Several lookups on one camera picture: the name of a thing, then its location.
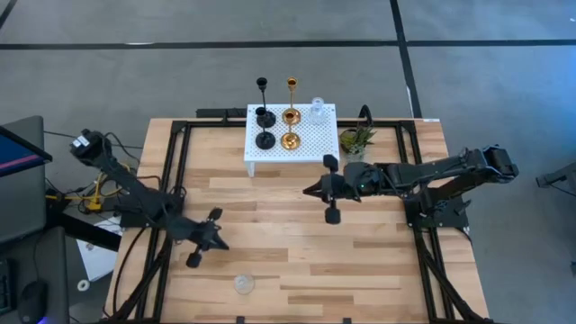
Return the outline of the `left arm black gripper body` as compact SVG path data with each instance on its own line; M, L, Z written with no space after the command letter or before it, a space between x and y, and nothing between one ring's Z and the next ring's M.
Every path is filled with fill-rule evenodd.
M185 264L189 268L197 268L202 261L203 243L211 241L212 228L214 225L218 225L216 221L221 217L223 210L221 208L214 208L211 210L209 217L206 221L197 224L196 229L191 233L189 240L196 244L196 248L193 253L191 253Z

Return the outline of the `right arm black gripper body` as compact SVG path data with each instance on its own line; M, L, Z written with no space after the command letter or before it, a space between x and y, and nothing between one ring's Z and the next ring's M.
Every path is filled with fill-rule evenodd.
M339 224L341 212L337 208L337 197L342 194L344 177L338 174L338 160L334 156L325 155L323 165L328 169L328 173L320 179L322 201L328 205L325 210L325 221L328 224Z

